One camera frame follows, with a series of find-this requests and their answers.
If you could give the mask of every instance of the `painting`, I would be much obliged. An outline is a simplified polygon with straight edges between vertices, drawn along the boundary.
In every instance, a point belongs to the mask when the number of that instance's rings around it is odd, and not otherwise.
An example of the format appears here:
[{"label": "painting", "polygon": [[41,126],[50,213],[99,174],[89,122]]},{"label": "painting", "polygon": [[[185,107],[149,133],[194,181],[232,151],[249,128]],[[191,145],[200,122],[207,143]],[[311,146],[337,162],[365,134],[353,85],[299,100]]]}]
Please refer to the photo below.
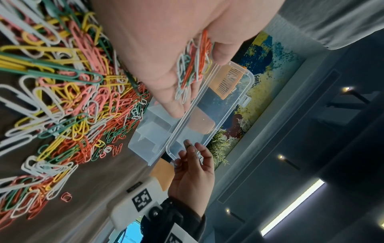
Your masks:
[{"label": "painting", "polygon": [[254,84],[247,92],[251,101],[245,108],[237,106],[223,124],[223,129],[227,130],[225,136],[230,142],[226,154],[251,128],[304,61],[267,33],[261,32],[256,36],[239,63],[255,76]]}]

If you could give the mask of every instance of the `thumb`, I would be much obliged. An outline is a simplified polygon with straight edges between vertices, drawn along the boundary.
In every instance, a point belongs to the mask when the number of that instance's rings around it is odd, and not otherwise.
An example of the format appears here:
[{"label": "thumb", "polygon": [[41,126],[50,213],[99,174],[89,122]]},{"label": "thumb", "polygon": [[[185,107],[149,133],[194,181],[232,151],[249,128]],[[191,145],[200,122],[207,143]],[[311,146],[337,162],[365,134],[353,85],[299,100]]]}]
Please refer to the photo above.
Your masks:
[{"label": "thumb", "polygon": [[227,64],[239,50],[242,43],[223,44],[216,42],[212,51],[213,60],[219,65]]},{"label": "thumb", "polygon": [[189,140],[185,140],[184,144],[190,144],[188,147],[186,146],[187,150],[187,160],[188,160],[188,170],[192,173],[198,173],[202,171],[199,157],[197,156],[197,150],[195,146],[193,146]]}]

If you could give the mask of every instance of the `black sleeve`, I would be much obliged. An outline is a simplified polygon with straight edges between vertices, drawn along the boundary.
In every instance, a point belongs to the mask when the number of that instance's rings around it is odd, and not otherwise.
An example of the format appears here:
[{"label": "black sleeve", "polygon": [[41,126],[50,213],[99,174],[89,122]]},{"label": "black sleeve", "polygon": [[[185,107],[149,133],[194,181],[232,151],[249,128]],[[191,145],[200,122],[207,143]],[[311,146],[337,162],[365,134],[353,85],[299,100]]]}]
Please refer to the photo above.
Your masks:
[{"label": "black sleeve", "polygon": [[177,223],[197,242],[205,229],[205,215],[202,218],[190,207],[175,198],[168,198],[162,204],[162,212],[151,221],[143,217],[141,221],[142,243],[163,243],[174,223]]}]

